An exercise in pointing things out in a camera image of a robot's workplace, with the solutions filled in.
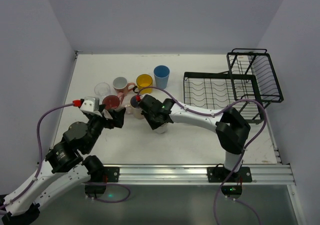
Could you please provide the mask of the pink smiley face mug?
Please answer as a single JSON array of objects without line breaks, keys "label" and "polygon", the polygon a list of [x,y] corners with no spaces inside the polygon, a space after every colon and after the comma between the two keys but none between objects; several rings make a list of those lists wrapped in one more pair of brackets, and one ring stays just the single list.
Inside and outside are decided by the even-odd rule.
[{"label": "pink smiley face mug", "polygon": [[123,100],[125,95],[122,92],[119,92],[117,95],[108,95],[102,100],[102,104],[106,110],[109,109],[120,109],[122,107]]}]

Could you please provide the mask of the white ceramic cup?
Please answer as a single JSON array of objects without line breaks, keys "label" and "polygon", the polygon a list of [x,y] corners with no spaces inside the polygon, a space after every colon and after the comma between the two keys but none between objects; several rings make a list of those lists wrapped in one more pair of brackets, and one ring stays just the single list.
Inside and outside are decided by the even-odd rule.
[{"label": "white ceramic cup", "polygon": [[167,124],[163,124],[161,125],[160,127],[156,128],[154,131],[157,133],[157,134],[163,134],[167,131]]}]

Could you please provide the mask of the clear faceted glass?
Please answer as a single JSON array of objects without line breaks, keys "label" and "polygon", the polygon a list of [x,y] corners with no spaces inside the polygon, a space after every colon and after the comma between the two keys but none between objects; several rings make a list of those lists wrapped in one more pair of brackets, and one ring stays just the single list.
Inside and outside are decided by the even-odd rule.
[{"label": "clear faceted glass", "polygon": [[111,95],[111,87],[106,82],[100,82],[94,87],[94,93],[102,100]]}]

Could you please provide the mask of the salmon polka dot mug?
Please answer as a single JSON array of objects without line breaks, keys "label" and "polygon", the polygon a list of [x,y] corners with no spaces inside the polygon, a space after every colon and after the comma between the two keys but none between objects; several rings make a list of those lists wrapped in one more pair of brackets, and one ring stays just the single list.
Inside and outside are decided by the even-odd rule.
[{"label": "salmon polka dot mug", "polygon": [[134,82],[128,82],[125,77],[116,77],[113,82],[112,86],[116,93],[123,93],[124,96],[127,96],[130,91],[134,89],[136,84]]}]

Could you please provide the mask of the yellow ceramic mug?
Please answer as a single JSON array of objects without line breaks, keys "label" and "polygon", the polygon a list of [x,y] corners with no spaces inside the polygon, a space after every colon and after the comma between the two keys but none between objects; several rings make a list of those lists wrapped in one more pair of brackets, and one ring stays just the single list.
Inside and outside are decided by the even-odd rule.
[{"label": "yellow ceramic mug", "polygon": [[136,78],[136,86],[133,88],[134,93],[150,94],[153,91],[153,78],[149,74],[141,74]]}]

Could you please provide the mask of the light blue plastic cup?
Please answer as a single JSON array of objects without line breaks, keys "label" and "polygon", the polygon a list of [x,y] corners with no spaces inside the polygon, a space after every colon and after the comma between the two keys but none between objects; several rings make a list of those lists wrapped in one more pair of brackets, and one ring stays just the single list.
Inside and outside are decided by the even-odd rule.
[{"label": "light blue plastic cup", "polygon": [[156,87],[165,89],[168,84],[170,69],[165,65],[158,65],[153,70]]}]

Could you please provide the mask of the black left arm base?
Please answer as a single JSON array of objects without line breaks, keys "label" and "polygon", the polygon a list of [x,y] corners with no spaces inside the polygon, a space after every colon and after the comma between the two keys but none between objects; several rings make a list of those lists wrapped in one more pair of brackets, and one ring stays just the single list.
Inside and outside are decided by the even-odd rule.
[{"label": "black left arm base", "polygon": [[[119,180],[120,168],[116,166],[104,166],[90,175],[89,183],[117,183]],[[101,197],[107,188],[102,185],[88,185],[84,187],[84,192],[88,197],[99,198]]]}]

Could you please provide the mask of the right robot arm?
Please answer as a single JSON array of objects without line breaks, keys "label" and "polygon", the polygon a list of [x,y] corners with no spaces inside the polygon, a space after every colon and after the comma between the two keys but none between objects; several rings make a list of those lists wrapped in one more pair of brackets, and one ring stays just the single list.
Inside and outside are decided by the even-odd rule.
[{"label": "right robot arm", "polygon": [[210,110],[178,103],[172,98],[163,102],[145,94],[138,106],[152,130],[166,124],[187,124],[214,132],[225,150],[224,168],[237,173],[242,166],[241,155],[251,126],[232,106],[225,110]]}]

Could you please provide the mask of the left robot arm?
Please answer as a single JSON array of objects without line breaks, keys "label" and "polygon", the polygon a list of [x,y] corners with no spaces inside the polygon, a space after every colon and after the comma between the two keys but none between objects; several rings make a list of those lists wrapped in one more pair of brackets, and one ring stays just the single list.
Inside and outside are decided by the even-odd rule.
[{"label": "left robot arm", "polygon": [[0,197],[0,213],[5,225],[30,225],[53,199],[82,183],[85,192],[96,197],[106,186],[116,182],[118,168],[106,168],[99,158],[90,155],[104,129],[122,128],[125,108],[108,109],[93,98],[74,100],[88,122],[74,122],[63,133],[60,142],[46,155],[40,151],[36,171],[16,190]]}]

